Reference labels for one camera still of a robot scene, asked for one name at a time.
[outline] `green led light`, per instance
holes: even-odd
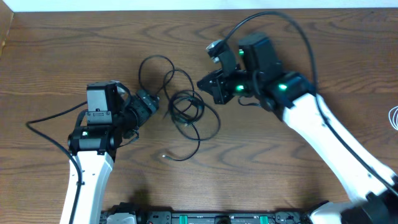
[[[286,90],[287,89],[287,85],[285,85],[285,84],[279,84],[279,89],[280,90]]]
[[[242,90],[244,90],[244,86],[243,85],[238,85],[238,86],[236,86],[236,90],[237,91],[242,91]]]

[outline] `metal screw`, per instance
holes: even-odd
[[[218,63],[218,62],[220,62],[220,59],[218,57],[215,57],[215,58],[213,58],[213,62]]]

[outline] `black motor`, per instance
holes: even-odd
[[[134,135],[128,144],[137,140],[139,127],[159,109],[159,97],[145,90],[131,96],[120,82],[97,82],[87,86],[87,104],[88,109],[79,114],[68,137],[69,151],[74,156],[79,151],[107,152],[115,160],[122,140]],[[85,116],[87,126],[80,126]]]

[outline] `tangled black cable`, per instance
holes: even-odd
[[[189,140],[198,142],[197,148],[186,158],[175,159],[168,155],[163,155],[163,158],[170,159],[172,161],[177,161],[177,162],[186,161],[186,160],[192,158],[198,152],[201,141],[209,140],[217,135],[218,131],[221,128],[221,120],[220,120],[220,117],[218,116],[218,113],[211,106],[206,104],[203,101],[203,98],[197,92],[195,92],[195,87],[193,86],[193,82],[192,82],[192,79],[189,76],[189,74],[184,70],[175,68],[173,62],[163,55],[152,55],[152,56],[145,58],[141,62],[141,65],[138,70],[138,82],[140,84],[140,87],[143,90],[146,90],[146,88],[144,87],[144,85],[142,84],[142,81],[141,81],[142,68],[143,68],[145,62],[152,58],[163,58],[166,61],[168,61],[172,66],[172,69],[164,75],[162,86],[155,93],[155,95],[157,95],[160,91],[163,90],[165,93],[166,99],[169,101],[168,110],[167,110],[166,114],[164,115],[164,117],[166,117],[169,114],[173,124],[175,125],[175,127],[177,128],[179,133],[181,133],[182,136],[184,136],[185,138],[187,138]],[[169,97],[169,94],[167,93],[167,84],[169,84],[170,81],[173,79],[175,72],[180,72],[183,75],[185,75],[186,78],[188,79],[188,81],[190,82],[192,89],[178,91],[178,92],[174,93],[171,97]],[[184,108],[183,110],[178,109],[177,105],[184,101],[188,101],[189,105],[186,108]],[[188,111],[188,109],[190,109],[191,107],[196,108],[196,113],[194,116],[190,116],[189,114],[186,113]],[[209,137],[200,138],[200,135],[197,130],[197,127],[195,126],[195,123],[203,117],[205,108],[208,108],[216,116],[218,125],[217,125],[216,131],[214,133],[212,133]],[[193,137],[189,136],[186,132],[183,131],[181,126],[185,126],[185,127],[191,126],[193,128],[193,130],[195,131],[196,137],[193,138]]]

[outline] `wood grain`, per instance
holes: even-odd
[[[0,61],[0,220],[59,222],[68,182],[66,157],[24,123],[85,100],[87,83],[120,80],[139,88],[137,69],[153,54],[168,56],[193,81],[216,69],[204,51],[242,18],[257,11],[142,11],[18,13]],[[305,29],[317,56],[320,88],[336,117],[372,154],[398,171],[398,135],[387,112],[398,104],[398,9],[284,10]],[[230,44],[267,32],[288,69],[309,76],[302,41],[275,17],[251,21]],[[155,90],[164,61],[144,68]],[[170,92],[188,88],[176,76]],[[201,94],[213,105],[210,96]],[[293,130],[259,108],[236,100],[214,106],[221,131],[187,162],[170,162],[170,150],[187,154],[187,141],[169,119],[166,102],[141,129],[141,138],[118,151],[103,208],[133,201],[175,210],[308,208],[322,200],[347,200],[327,165]],[[66,143],[77,111],[36,125]],[[209,117],[201,132],[214,125]]]
[[[6,37],[11,26],[14,13],[1,0],[0,1],[0,57],[3,46],[6,44]]]

